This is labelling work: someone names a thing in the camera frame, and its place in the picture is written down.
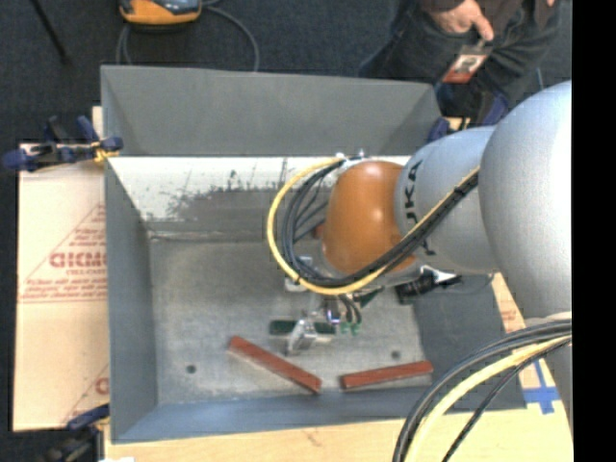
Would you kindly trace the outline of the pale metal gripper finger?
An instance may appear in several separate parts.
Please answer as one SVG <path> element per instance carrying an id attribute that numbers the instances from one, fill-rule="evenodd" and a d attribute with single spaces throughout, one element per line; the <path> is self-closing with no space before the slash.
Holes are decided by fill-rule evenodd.
<path id="1" fill-rule="evenodd" d="M 309 350 L 313 347 L 325 346 L 333 340 L 332 334 L 323 334 L 315 330 L 307 330 L 300 339 L 300 349 Z"/>
<path id="2" fill-rule="evenodd" d="M 306 319 L 296 322 L 287 340 L 286 354 L 294 355 L 311 346 L 311 323 Z"/>

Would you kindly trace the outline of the person's right hand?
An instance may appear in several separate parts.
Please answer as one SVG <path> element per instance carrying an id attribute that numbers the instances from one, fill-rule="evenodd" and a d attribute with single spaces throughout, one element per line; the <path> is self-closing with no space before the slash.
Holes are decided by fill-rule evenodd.
<path id="1" fill-rule="evenodd" d="M 495 38 L 491 22 L 475 0 L 462 0 L 450 10 L 429 14 L 439 28 L 446 33 L 463 34 L 475 29 L 479 37 L 485 41 L 492 41 Z"/>

